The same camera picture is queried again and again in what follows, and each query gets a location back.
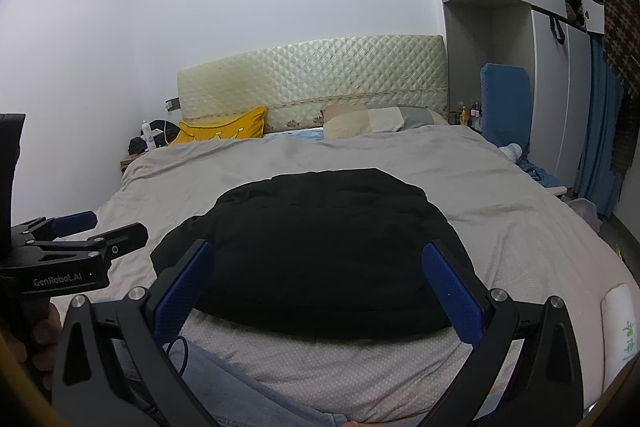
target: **blue curtain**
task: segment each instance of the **blue curtain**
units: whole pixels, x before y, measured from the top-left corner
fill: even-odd
[[[620,199],[622,176],[610,171],[613,137],[622,96],[622,82],[604,59],[602,37],[591,37],[591,108],[578,172],[577,193],[610,216]]]

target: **blue jeans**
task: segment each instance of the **blue jeans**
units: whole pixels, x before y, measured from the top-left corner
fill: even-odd
[[[139,380],[129,353],[115,343],[125,375]],[[175,343],[170,353],[175,367],[184,360],[184,347]],[[296,403],[245,375],[216,355],[189,343],[189,358],[182,375],[191,392],[223,427],[338,427],[347,419]],[[422,416],[393,423],[415,427]]]

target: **pillow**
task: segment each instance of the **pillow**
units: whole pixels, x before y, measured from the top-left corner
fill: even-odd
[[[180,133],[171,145],[211,139],[262,138],[266,114],[267,108],[259,105],[241,116],[208,124],[189,125],[180,122]]]
[[[411,105],[329,105],[322,110],[322,116],[325,138],[351,138],[374,132],[416,129],[423,125],[447,125],[447,121],[435,111]]]

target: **gray duvet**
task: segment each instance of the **gray duvet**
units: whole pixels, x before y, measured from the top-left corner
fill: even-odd
[[[639,310],[640,289],[577,214],[463,126],[332,142],[210,140],[153,151],[127,169],[121,190],[98,210],[97,229],[85,234],[140,221],[148,227],[148,245],[116,260],[111,285],[91,296],[121,298],[133,286],[149,286],[156,277],[153,247],[230,188],[282,173],[370,167],[425,190],[488,287],[532,302],[553,294],[564,298],[580,351],[585,404],[593,403],[604,372],[600,302],[625,282]],[[55,302],[64,312],[69,300]],[[272,389],[369,423],[427,411],[470,352],[451,329],[396,343],[330,343],[262,333],[200,312],[192,312],[183,334]],[[514,344],[494,392],[504,389],[518,349]]]

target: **wardrobe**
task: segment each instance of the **wardrobe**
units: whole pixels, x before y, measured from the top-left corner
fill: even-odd
[[[580,27],[568,19],[565,0],[442,1],[451,110],[480,100],[479,71],[486,63],[523,67],[533,101],[529,158],[573,187],[591,98],[587,30],[604,31],[602,6],[582,0]]]

